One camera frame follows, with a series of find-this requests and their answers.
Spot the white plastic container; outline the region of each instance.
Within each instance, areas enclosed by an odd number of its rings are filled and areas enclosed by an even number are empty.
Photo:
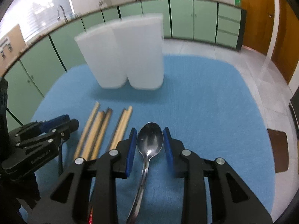
[[[75,41],[102,88],[120,88],[125,84],[123,56],[110,26],[93,27],[75,37]]]
[[[152,15],[111,24],[125,73],[136,89],[155,90],[163,83],[162,23],[162,16]]]

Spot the chopstick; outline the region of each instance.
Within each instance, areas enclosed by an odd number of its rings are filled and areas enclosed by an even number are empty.
[[[121,116],[121,120],[118,125],[118,129],[116,130],[116,135],[114,136],[114,141],[110,146],[110,150],[115,149],[117,144],[124,138],[125,131],[128,126],[129,119],[131,117],[133,108],[129,106],[128,110],[125,110]]]
[[[114,145],[114,142],[117,140],[116,137],[117,137],[117,134],[118,134],[118,132],[119,132],[119,127],[120,127],[120,124],[121,124],[121,122],[122,122],[122,120],[123,120],[123,118],[124,118],[125,113],[126,113],[126,109],[123,108],[123,110],[122,110],[122,112],[121,112],[121,115],[120,115],[120,117],[119,117],[119,119],[118,119],[116,128],[115,128],[115,130],[114,130],[113,137],[112,137],[112,139],[111,139],[111,141],[110,141],[110,144],[108,145],[106,151],[110,151],[111,146]]]
[[[89,161],[90,154],[93,150],[104,117],[105,117],[104,111],[98,112],[95,121],[92,124],[83,152],[81,154],[81,157],[84,158],[86,161]]]
[[[109,120],[110,120],[112,112],[113,112],[113,110],[110,109],[110,108],[108,108],[106,110],[106,116],[105,116],[103,124],[101,126],[101,129],[100,129],[100,132],[99,132],[99,135],[98,135],[98,139],[97,139],[97,141],[95,143],[95,147],[94,147],[94,149],[92,151],[92,155],[90,157],[90,160],[96,159],[98,157],[98,155],[99,155],[100,147],[101,147],[102,141],[104,139],[104,135],[105,135],[107,126],[109,124]]]
[[[74,158],[73,158],[74,160],[77,157],[79,157],[79,155],[80,155],[83,143],[84,143],[84,141],[86,139],[86,136],[87,136],[87,133],[89,131],[89,128],[92,125],[92,122],[93,122],[93,120],[95,118],[95,115],[96,115],[99,107],[100,107],[99,102],[96,102],[95,105],[94,105],[94,107],[93,107],[93,109],[92,109],[92,112],[90,113],[89,118],[88,118],[88,120],[87,120],[87,122],[86,122],[86,124],[84,126],[83,132],[81,134],[80,140],[78,142],[78,145],[77,145],[77,148],[76,148],[76,151],[75,151],[75,154],[74,154]]]

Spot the blue towel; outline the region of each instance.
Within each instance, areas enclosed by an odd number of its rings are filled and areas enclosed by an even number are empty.
[[[165,56],[165,78],[155,91],[133,89],[129,83],[120,89],[102,89],[87,65],[70,69],[53,85],[32,120],[49,120],[62,114],[79,121],[80,127],[63,146],[67,167],[83,127],[96,101],[101,110],[113,109],[102,144],[102,155],[111,139],[122,109],[133,106],[125,134],[140,130],[147,122],[161,129],[200,157],[223,157],[271,212],[274,199],[274,160],[258,107],[239,72],[230,64],[194,56]],[[58,180],[57,158],[36,171],[41,195]],[[117,179],[119,223],[124,223],[137,192],[142,157],[135,154],[128,179]],[[154,157],[137,223],[180,223],[183,179],[172,179],[167,171],[164,149]],[[211,209],[208,206],[208,220]]]

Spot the metal spoon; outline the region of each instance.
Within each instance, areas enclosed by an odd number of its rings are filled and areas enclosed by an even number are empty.
[[[149,170],[149,162],[152,157],[159,153],[162,149],[162,145],[163,133],[158,124],[150,122],[142,127],[137,136],[137,149],[143,156],[143,169],[138,192],[135,196],[126,224],[134,224],[136,222],[144,192],[145,181],[147,179],[147,172]]]

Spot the cabinet door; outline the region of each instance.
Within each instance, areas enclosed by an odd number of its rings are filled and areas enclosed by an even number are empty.
[[[105,22],[108,22],[113,19],[119,19],[118,11],[116,7],[109,8],[102,11]]]
[[[193,0],[170,0],[172,36],[193,39]]]
[[[90,15],[83,17],[82,21],[83,21],[85,29],[88,29],[97,24],[104,23],[104,18],[103,18],[102,12],[100,11],[100,12],[90,14]]]
[[[228,47],[237,47],[238,36],[224,32],[224,31],[217,31],[217,38],[216,43],[222,44]]]
[[[121,12],[121,17],[127,17],[132,15],[140,15],[142,14],[141,3],[131,3],[128,5],[120,6],[119,11]]]
[[[50,35],[67,70],[73,66],[86,63],[76,41],[74,40],[74,37],[84,31],[82,21],[81,19],[78,19],[56,30]]]
[[[215,43],[217,2],[194,0],[194,39]]]
[[[7,111],[6,111],[6,120],[7,120],[8,131],[14,130],[15,128],[21,126]]]
[[[168,0],[142,1],[143,13],[162,13],[164,37],[171,37]]]
[[[19,61],[9,70],[5,79],[8,81],[7,108],[22,124],[29,123],[43,96]]]
[[[48,36],[26,52],[21,62],[43,95],[65,73]]]
[[[229,18],[240,22],[241,20],[241,9],[226,4],[219,3],[219,12],[220,17]]]

